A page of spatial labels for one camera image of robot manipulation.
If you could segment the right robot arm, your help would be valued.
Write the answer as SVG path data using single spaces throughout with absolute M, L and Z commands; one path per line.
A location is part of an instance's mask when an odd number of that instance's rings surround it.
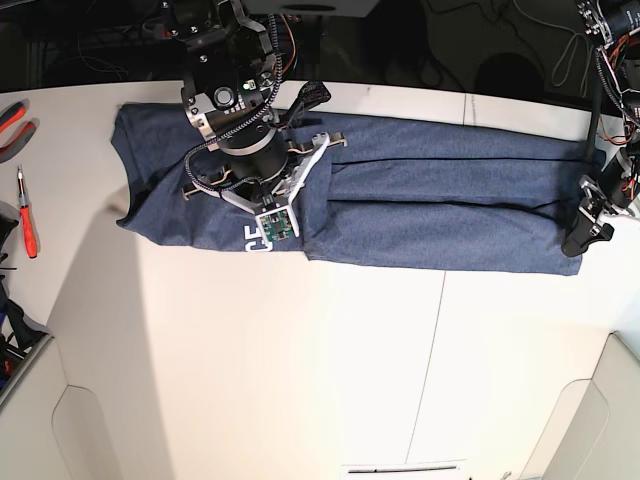
M 185 47 L 182 103 L 204 140 L 184 157 L 192 185 L 256 216 L 291 211 L 330 138 L 303 146 L 283 133 L 329 101 L 329 90 L 308 82 L 276 111 L 284 65 L 273 14 L 255 20 L 239 1 L 164 1 L 160 11 L 162 35 Z

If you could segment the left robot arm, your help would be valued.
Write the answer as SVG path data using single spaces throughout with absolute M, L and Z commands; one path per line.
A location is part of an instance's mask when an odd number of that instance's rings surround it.
M 584 156 L 595 159 L 598 133 L 619 150 L 600 171 L 579 181 L 583 196 L 561 246 L 569 258 L 584 254 L 596 242 L 611 240 L 614 227 L 601 216 L 623 214 L 639 196 L 639 3 L 578 1 L 576 8 L 587 41 L 594 47 L 598 77 Z M 623 135 L 619 139 L 605 132 L 603 96 L 621 114 Z

